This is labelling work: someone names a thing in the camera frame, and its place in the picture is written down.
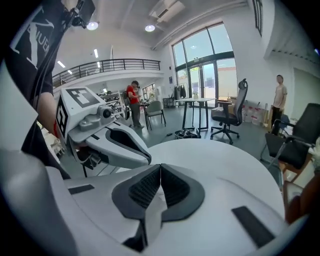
man in beige shirt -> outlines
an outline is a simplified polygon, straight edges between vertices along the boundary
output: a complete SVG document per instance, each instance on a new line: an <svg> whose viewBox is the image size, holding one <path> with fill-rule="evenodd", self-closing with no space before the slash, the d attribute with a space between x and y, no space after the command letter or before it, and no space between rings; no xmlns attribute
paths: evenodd
<svg viewBox="0 0 320 256"><path fill-rule="evenodd" d="M278 74L276 76L276 81L278 86L275 89L275 96L272 106L272 119L271 125L274 125L276 119L281 119L282 113L285 109L286 99L287 99L287 87L284 86L284 78L282 75ZM279 132L279 125L274 128L273 134L277 135Z"/></svg>

round ceiling light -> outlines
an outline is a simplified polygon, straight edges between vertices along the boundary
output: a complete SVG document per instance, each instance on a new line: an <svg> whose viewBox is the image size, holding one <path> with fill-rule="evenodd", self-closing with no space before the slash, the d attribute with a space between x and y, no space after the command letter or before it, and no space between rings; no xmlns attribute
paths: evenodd
<svg viewBox="0 0 320 256"><path fill-rule="evenodd" d="M98 23L95 21L89 22L88 26L86 26L88 30L96 30L98 28Z"/></svg>
<svg viewBox="0 0 320 256"><path fill-rule="evenodd" d="M154 25L148 25L145 27L145 31L147 32L152 32L155 30L155 26Z"/></svg>

red shirt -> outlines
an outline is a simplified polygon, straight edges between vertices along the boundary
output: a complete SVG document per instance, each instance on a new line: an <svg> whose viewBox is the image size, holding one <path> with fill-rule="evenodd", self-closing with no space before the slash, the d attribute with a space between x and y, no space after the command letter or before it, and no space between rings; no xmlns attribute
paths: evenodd
<svg viewBox="0 0 320 256"><path fill-rule="evenodd" d="M134 96L137 96L133 86L131 86L131 85L128 85L128 87L126 88L126 93L128 94L128 97L129 97L129 92L132 92L132 94ZM130 104L135 104L135 103L139 103L139 99L138 98L130 98Z"/></svg>

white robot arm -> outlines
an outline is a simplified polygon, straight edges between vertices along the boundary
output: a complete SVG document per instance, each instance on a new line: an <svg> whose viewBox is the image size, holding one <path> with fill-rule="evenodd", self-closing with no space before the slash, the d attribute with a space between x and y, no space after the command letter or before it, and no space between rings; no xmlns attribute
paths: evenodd
<svg viewBox="0 0 320 256"><path fill-rule="evenodd" d="M130 169L151 163L143 140L116 122L112 108L87 87L61 89L56 121L62 143L77 162L90 169L101 161ZM83 143L87 146L77 151Z"/></svg>

chair headrest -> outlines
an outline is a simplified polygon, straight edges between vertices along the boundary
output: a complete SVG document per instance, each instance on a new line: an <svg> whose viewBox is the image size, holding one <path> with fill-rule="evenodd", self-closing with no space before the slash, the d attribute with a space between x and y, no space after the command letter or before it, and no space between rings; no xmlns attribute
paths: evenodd
<svg viewBox="0 0 320 256"><path fill-rule="evenodd" d="M238 87L240 90L244 90L248 87L248 83L246 81L246 78L244 78L239 84Z"/></svg>

